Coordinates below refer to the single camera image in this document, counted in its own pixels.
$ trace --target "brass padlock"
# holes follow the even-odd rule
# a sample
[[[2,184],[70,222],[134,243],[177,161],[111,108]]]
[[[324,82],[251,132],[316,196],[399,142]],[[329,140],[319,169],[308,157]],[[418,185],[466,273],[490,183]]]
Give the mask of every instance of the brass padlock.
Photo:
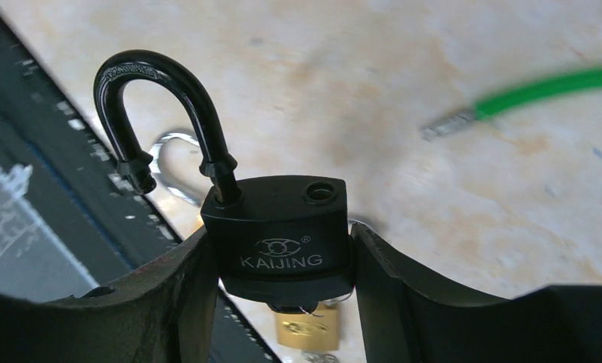
[[[320,302],[312,314],[275,313],[277,341],[282,346],[311,352],[339,349],[339,304]]]

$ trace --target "black padlock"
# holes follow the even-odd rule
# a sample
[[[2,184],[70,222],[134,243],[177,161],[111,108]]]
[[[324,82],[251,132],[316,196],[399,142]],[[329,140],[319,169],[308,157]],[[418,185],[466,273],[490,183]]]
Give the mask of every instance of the black padlock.
[[[279,312],[307,312],[318,301],[352,292],[346,183],[304,175],[236,181],[237,162],[205,88],[174,60],[135,50],[103,64],[94,97],[117,169],[138,193],[153,190],[156,182],[148,167],[151,156],[138,144],[123,106],[123,89],[134,79],[170,90],[192,121],[203,154],[200,172],[214,184],[201,216],[229,293],[268,303]]]

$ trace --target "beige tile floor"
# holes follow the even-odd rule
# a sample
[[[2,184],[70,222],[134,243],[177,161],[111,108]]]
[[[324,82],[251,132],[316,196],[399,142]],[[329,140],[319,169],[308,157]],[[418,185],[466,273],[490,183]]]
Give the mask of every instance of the beige tile floor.
[[[602,0],[0,0],[95,120],[92,80],[112,54],[163,52],[216,103],[237,176],[344,178],[357,213],[403,253],[472,287],[516,296],[602,283],[602,91],[535,104],[427,143],[417,127],[522,79],[602,63]],[[167,91],[127,94],[144,147],[185,113]],[[199,188],[196,155],[170,150]],[[184,236],[197,211],[158,190]],[[274,319],[240,307],[274,344]],[[341,361],[363,362],[355,299]],[[285,362],[298,352],[276,346]]]

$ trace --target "metal ring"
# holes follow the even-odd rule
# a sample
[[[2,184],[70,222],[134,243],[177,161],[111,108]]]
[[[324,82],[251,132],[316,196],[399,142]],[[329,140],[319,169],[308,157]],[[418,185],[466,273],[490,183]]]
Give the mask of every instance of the metal ring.
[[[150,155],[154,157],[154,160],[150,163],[150,171],[152,172],[152,176],[162,184],[169,193],[200,208],[206,193],[194,189],[178,180],[178,178],[166,168],[166,161],[163,159],[161,151],[163,150],[163,146],[174,139],[183,140],[195,146],[197,149],[200,149],[199,141],[197,140],[197,135],[194,131],[189,129],[174,129],[164,132],[159,135],[150,149]]]

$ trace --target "green cable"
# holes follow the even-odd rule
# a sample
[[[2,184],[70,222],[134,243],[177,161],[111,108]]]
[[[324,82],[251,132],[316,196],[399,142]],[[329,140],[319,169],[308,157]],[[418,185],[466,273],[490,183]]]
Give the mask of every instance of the green cable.
[[[602,68],[563,74],[484,98],[475,104],[477,120],[484,120],[524,104],[590,88],[602,88]]]
[[[461,131],[476,120],[488,121],[499,113],[524,104],[590,88],[602,88],[602,67],[564,73],[490,95],[476,102],[472,108],[422,127],[421,135],[432,140]]]

